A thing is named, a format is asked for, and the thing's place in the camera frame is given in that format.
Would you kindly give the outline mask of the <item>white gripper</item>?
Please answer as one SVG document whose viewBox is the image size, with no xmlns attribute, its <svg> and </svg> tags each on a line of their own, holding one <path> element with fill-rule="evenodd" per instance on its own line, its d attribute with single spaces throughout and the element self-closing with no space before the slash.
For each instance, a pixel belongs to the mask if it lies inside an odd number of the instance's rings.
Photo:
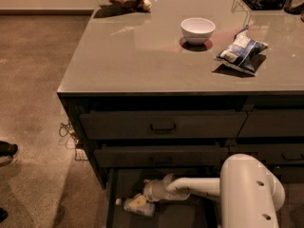
<svg viewBox="0 0 304 228">
<path fill-rule="evenodd" d="M 128 207 L 135 209 L 146 205 L 147 200 L 149 202 L 157 202 L 160 200 L 169 200 L 170 193 L 167 191 L 168 181 L 165 180 L 145 180 L 143 195 L 138 194 L 132 198 Z"/>
</svg>

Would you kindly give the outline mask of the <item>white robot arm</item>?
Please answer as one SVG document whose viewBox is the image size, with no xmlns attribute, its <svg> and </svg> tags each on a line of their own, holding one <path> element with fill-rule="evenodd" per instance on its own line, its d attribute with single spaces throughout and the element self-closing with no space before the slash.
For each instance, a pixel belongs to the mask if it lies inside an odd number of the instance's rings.
<svg viewBox="0 0 304 228">
<path fill-rule="evenodd" d="M 146 180 L 143 191 L 124 208 L 150 215 L 160 200 L 187 200 L 196 195 L 220 199 L 221 228 L 279 228 L 276 212 L 285 201 L 285 190 L 277 177 L 256 158 L 235 154 L 221 167 L 217 178 Z"/>
</svg>

